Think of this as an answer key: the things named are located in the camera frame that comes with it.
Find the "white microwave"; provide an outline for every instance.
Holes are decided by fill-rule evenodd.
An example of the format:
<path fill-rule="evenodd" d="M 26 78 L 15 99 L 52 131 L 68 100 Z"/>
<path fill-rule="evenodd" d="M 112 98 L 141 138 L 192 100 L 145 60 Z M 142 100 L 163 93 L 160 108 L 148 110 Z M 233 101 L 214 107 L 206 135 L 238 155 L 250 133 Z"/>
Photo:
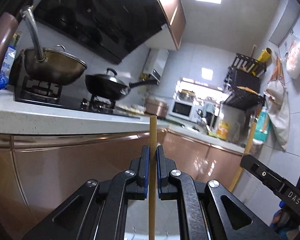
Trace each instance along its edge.
<path fill-rule="evenodd" d="M 192 102 L 174 99 L 170 104 L 168 114 L 187 121 L 196 122 L 199 108 L 200 106 Z"/>

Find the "wall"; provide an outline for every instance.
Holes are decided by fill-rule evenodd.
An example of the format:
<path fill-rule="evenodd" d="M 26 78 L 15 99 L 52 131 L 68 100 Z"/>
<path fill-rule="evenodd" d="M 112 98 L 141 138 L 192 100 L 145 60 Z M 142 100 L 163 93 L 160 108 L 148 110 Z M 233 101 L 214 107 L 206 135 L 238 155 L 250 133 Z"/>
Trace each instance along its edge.
<path fill-rule="evenodd" d="M 183 77 L 223 87 L 227 68 L 233 62 L 234 57 L 235 53 L 223 49 L 183 42 L 179 51 L 169 52 L 160 84 L 152 88 L 150 93 L 172 98 L 177 81 Z M 202 78 L 203 67 L 213 70 L 212 80 Z"/>
<path fill-rule="evenodd" d="M 277 13 L 273 18 L 263 42 L 258 46 L 256 55 L 259 55 L 263 48 L 270 47 L 273 51 L 277 52 L 280 57 L 284 57 L 284 43 L 287 41 L 289 47 L 291 35 L 289 34 L 284 39 L 280 47 L 269 42 L 269 38 L 276 28 L 276 24 L 280 20 L 280 15 L 282 15 L 282 10 L 284 10 L 286 6 L 286 1 L 287 0 L 281 0 L 279 3 Z M 294 35 L 300 37 L 300 16 L 293 26 L 293 31 Z M 267 72 L 263 76 L 261 91 L 265 89 L 270 76 L 273 73 L 275 60 L 276 59 L 273 55 L 271 62 L 268 63 Z M 280 147 L 273 129 L 271 129 L 268 140 L 261 150 L 259 160 L 270 169 L 277 172 L 280 176 L 288 179 L 292 184 L 296 185 L 300 176 L 300 76 L 296 80 L 292 81 L 285 68 L 283 68 L 283 74 L 290 105 L 290 137 L 287 149 L 284 151 Z M 237 187 L 234 190 L 234 195 L 268 225 L 272 221 L 273 214 L 280 209 L 278 205 L 280 199 L 259 180 L 246 171 L 243 173 L 241 180 L 237 184 Z"/>
<path fill-rule="evenodd" d="M 118 72 L 118 78 L 124 81 L 126 84 L 129 82 L 138 81 L 139 75 L 144 67 L 146 59 L 149 54 L 149 49 L 144 45 L 140 45 L 133 52 L 131 52 L 127 57 L 125 57 L 119 65 L 113 65 L 101 58 L 97 54 L 93 53 L 91 50 L 81 46 L 75 41 L 67 38 L 66 36 L 50 29 L 49 27 L 37 23 L 39 37 L 43 47 L 53 48 L 57 44 L 64 45 L 66 48 L 66 52 L 73 54 L 77 58 L 83 60 L 88 68 L 82 74 L 82 76 L 75 81 L 74 83 L 64 86 L 62 89 L 62 93 L 76 97 L 76 98 L 87 98 L 90 99 L 91 95 L 87 91 L 85 86 L 85 75 L 86 74 L 97 74 L 97 73 L 106 73 L 106 68 L 110 67 Z M 17 47 L 17 54 L 21 49 L 26 49 L 29 47 L 33 47 L 33 43 L 31 41 L 30 33 L 22 21 L 18 30 L 23 32 L 20 43 Z M 19 79 L 19 85 L 21 85 L 23 78 Z M 120 104 L 142 104 L 143 94 L 138 93 L 138 88 L 132 89 L 130 94 L 126 96 L 124 99 L 120 100 Z"/>

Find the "gas stove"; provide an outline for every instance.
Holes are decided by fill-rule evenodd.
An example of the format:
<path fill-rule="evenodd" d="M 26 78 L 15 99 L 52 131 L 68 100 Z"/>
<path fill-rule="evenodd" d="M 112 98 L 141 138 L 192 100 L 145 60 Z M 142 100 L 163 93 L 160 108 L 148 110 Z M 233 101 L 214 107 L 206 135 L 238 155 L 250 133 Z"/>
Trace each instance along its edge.
<path fill-rule="evenodd" d="M 109 103 L 95 96 L 91 96 L 88 101 L 85 98 L 78 99 L 62 95 L 61 91 L 62 86 L 40 82 L 26 76 L 22 86 L 15 88 L 14 100 L 33 105 L 139 118 L 139 116 L 116 109 L 115 101 Z"/>

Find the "metal screw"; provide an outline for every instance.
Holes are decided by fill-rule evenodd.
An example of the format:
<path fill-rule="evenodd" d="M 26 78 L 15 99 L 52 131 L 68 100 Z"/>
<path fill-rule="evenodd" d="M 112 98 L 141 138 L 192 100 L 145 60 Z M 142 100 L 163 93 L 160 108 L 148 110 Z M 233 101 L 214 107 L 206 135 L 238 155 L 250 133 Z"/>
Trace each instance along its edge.
<path fill-rule="evenodd" d="M 180 176 L 181 175 L 181 171 L 179 171 L 179 170 L 172 170 L 171 171 L 171 174 L 173 175 L 173 176 Z"/>
<path fill-rule="evenodd" d="M 217 180 L 210 180 L 209 186 L 210 187 L 219 187 L 219 182 Z"/>
<path fill-rule="evenodd" d="M 90 179 L 90 180 L 88 180 L 87 182 L 86 182 L 86 185 L 88 186 L 88 187 L 94 187 L 95 185 L 97 185 L 97 181 L 95 180 L 95 179 Z"/>
<path fill-rule="evenodd" d="M 134 174 L 136 174 L 134 171 L 132 171 L 132 170 L 126 170 L 125 171 L 125 173 L 124 173 L 126 176 L 128 176 L 128 177 L 131 177 L 131 176 L 133 176 Z"/>

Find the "countertop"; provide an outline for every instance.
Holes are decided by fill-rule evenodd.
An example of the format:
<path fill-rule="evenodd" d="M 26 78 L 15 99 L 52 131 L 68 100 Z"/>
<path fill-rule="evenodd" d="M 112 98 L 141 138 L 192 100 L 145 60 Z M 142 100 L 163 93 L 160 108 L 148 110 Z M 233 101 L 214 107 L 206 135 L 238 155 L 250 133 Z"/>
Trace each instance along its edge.
<path fill-rule="evenodd" d="M 243 153 L 244 148 L 214 138 L 190 127 L 180 127 L 164 120 L 158 128 L 168 129 L 217 148 Z M 25 135 L 71 135 L 138 132 L 149 130 L 149 117 L 140 118 L 89 113 L 31 105 L 13 100 L 13 92 L 0 90 L 0 133 Z"/>

